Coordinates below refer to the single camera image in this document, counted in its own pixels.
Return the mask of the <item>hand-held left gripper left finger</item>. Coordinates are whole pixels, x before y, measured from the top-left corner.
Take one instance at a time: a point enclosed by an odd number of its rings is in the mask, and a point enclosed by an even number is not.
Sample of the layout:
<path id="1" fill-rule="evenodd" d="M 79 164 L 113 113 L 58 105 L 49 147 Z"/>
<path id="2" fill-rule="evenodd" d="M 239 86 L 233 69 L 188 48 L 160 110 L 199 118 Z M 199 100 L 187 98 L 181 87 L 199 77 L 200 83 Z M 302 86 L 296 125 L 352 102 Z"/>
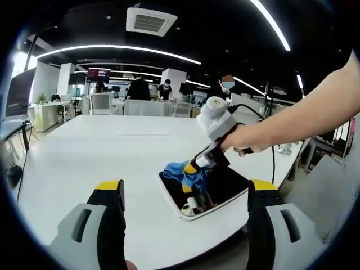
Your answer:
<path id="1" fill-rule="evenodd" d="M 58 224 L 49 245 L 65 269 L 125 269 L 123 180 L 98 184 Z"/>

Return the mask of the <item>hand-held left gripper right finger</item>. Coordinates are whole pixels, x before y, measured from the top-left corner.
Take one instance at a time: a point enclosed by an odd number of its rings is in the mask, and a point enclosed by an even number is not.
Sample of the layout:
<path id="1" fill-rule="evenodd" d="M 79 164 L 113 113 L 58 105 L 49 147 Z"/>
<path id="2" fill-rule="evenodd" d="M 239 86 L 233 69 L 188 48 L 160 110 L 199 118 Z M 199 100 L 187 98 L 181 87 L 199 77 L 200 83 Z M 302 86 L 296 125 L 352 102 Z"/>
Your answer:
<path id="1" fill-rule="evenodd" d="M 250 180 L 247 208 L 247 269 L 307 269 L 324 250 L 312 220 L 274 184 Z"/>

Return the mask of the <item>person's right hand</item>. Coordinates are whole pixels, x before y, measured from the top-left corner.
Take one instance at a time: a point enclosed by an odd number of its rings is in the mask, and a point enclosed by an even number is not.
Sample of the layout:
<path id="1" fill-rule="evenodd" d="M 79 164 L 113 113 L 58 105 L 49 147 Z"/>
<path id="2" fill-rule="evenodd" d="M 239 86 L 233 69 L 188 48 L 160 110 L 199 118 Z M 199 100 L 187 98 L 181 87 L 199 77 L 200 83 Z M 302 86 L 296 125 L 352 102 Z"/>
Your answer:
<path id="1" fill-rule="evenodd" d="M 238 125 L 232 133 L 226 136 L 220 147 L 223 151 L 233 148 L 239 156 L 247 155 L 246 149 L 259 153 L 271 146 L 271 140 L 263 136 L 263 133 L 264 129 L 261 123 Z"/>

